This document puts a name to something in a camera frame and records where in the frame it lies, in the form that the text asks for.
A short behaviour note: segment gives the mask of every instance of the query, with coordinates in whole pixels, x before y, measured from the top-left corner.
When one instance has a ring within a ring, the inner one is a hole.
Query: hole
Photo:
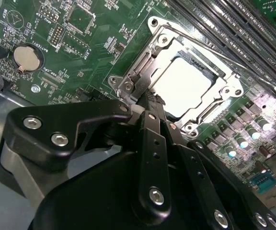
[[[161,158],[160,155],[156,152],[153,154],[153,157],[157,160],[159,160]]]
[[[239,96],[241,93],[242,93],[241,90],[236,90],[236,91],[235,91],[235,95],[237,95],[237,96]]]
[[[197,175],[198,175],[201,179],[205,179],[205,176],[204,176],[204,174],[203,174],[203,173],[198,172],[198,173],[197,173]]]
[[[128,111],[128,109],[127,109],[125,106],[123,106],[123,105],[120,106],[120,109],[121,109],[123,112],[127,112],[127,111]]]
[[[151,25],[153,27],[156,27],[158,25],[158,21],[156,19],[153,19],[152,22],[151,22]]]
[[[197,163],[197,160],[195,157],[191,157],[191,160],[194,162],[194,163]]]
[[[111,79],[110,79],[110,82],[111,82],[113,85],[116,85],[116,84],[117,84],[117,79],[116,79],[116,78],[111,78]]]
[[[149,114],[149,117],[150,117],[151,119],[153,119],[153,120],[156,120],[156,116],[153,115],[153,114]]]

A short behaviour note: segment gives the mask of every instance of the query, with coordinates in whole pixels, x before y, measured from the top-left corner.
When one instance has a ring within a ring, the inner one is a hole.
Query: dimm slot
[[[258,10],[247,0],[241,2],[237,0],[226,0],[245,20],[247,20],[257,31],[263,31],[271,41],[276,41],[276,30],[272,29],[272,25],[262,16]]]
[[[270,62],[268,61],[268,59],[265,57],[265,55],[258,55],[259,52],[261,52],[261,50],[251,50],[248,46],[246,46],[244,43],[242,42],[238,42],[235,39],[233,39],[235,37],[235,33],[230,30],[217,16],[215,16],[206,6],[204,6],[201,2],[197,1],[197,0],[191,0],[190,1],[192,3],[192,5],[194,6],[193,11],[200,11],[198,12],[197,16],[200,16],[201,14],[204,14],[204,17],[210,19],[210,21],[213,22],[213,24],[218,27],[219,30],[223,31],[224,33],[226,33],[226,36],[231,38],[232,41],[234,41],[235,44],[237,44],[238,47],[240,47],[242,50],[246,51],[247,55],[251,55],[251,57],[253,58],[253,60],[255,60],[256,62],[263,62],[268,63],[268,66],[272,67],[272,70],[270,70],[270,68],[268,68],[268,72],[272,75],[273,78],[276,79],[276,66],[275,63],[276,62]]]
[[[200,24],[200,21],[201,21],[200,18],[198,18],[196,15],[194,15],[194,13],[191,11],[191,9],[194,9],[194,7],[193,6],[191,8],[188,7],[188,2],[184,6],[184,5],[181,5],[180,2],[177,1],[177,0],[166,0],[166,1],[177,12],[179,12],[184,18],[188,19],[191,22],[197,21]],[[211,32],[211,36],[212,37],[214,37],[214,35],[215,35],[215,37],[217,37],[219,40],[221,40],[220,43],[224,43],[225,44],[225,47],[223,47],[224,50],[226,50],[226,47],[228,47],[231,50],[233,50],[233,52],[236,53],[239,56],[239,58],[245,62],[245,64],[247,66],[252,67],[254,69],[254,71],[256,72],[256,74],[258,74],[259,76],[262,76],[262,78],[265,81],[271,82],[274,86],[276,86],[276,81],[273,81],[272,78],[269,77],[270,74],[268,72],[266,72],[268,68],[265,67],[265,65],[260,66],[256,62],[252,63],[252,59],[249,59],[246,55],[244,55],[243,52],[241,52],[241,50],[239,48],[235,47],[234,44],[231,45],[229,42],[227,42],[226,41],[226,36],[222,37],[222,33],[218,33],[218,31],[216,31],[216,30],[211,31],[211,28],[208,28],[207,30]]]
[[[229,8],[229,6],[223,7],[222,5],[215,3],[213,0],[203,1],[203,3],[208,6],[223,22],[225,22],[226,25],[233,29],[234,32],[238,33],[243,40],[246,40],[248,45],[254,46],[259,52],[265,52],[276,62],[276,51],[264,42],[264,40],[253,29],[250,29],[249,25],[246,27],[241,26],[246,25],[246,22],[244,22],[240,16],[235,14],[234,10]],[[218,12],[218,7],[225,14],[225,16]]]

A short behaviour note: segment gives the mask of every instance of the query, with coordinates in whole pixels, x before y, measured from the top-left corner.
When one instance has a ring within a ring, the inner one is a hole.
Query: metal screw
[[[203,149],[203,145],[200,142],[195,143],[200,149]]]
[[[172,129],[176,130],[176,125],[175,125],[175,124],[170,123],[169,125],[170,125],[170,127],[171,127]]]
[[[57,145],[59,147],[66,146],[69,143],[68,138],[61,133],[54,134],[52,136],[51,140],[55,145]]]
[[[127,112],[127,111],[128,111],[128,109],[127,109],[124,105],[121,105],[121,106],[120,106],[120,109],[121,109],[123,112]]]
[[[132,84],[130,83],[130,82],[125,82],[125,89],[127,90],[127,91],[129,91],[129,90],[131,90],[132,89]]]
[[[267,222],[259,213],[255,214],[255,218],[258,221],[258,223],[260,223],[263,227],[267,227]]]
[[[153,120],[156,119],[156,117],[153,114],[149,114],[149,117],[152,118]]]
[[[23,124],[26,128],[38,129],[42,126],[42,122],[35,117],[27,117],[23,120]]]
[[[165,199],[161,191],[156,188],[152,188],[149,191],[149,197],[156,205],[163,205]]]
[[[218,210],[215,210],[214,216],[218,224],[223,227],[224,229],[227,229],[229,226],[228,220],[226,217]]]
[[[34,93],[39,93],[41,91],[41,88],[39,85],[32,85],[31,91]]]
[[[267,215],[268,221],[274,226],[276,227],[276,221],[272,218],[272,216],[270,216],[269,214]]]

